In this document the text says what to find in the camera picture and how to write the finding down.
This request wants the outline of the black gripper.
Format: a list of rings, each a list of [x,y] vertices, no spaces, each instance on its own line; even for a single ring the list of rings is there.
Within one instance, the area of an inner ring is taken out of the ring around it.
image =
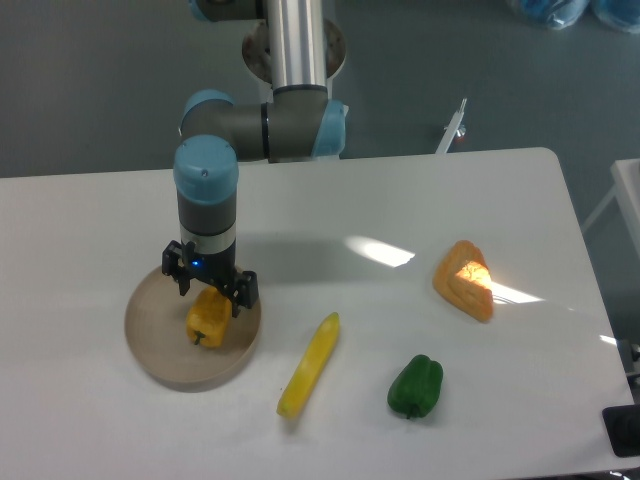
[[[162,253],[161,272],[171,277],[185,296],[192,281],[215,287],[231,301],[231,316],[237,318],[243,306],[253,306],[259,299],[257,274],[239,270],[235,263],[236,242],[215,254],[196,250],[193,242],[171,241]]]

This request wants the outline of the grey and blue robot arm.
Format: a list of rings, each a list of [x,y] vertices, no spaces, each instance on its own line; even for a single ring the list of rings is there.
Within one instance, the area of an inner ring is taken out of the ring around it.
[[[334,156],[346,141],[346,107],[329,96],[326,40],[319,1],[193,1],[210,22],[266,23],[272,99],[238,105],[214,89],[184,108],[173,163],[181,238],[162,255],[162,272],[186,295],[198,280],[215,287],[231,314],[259,298],[257,275],[235,263],[239,165]]]

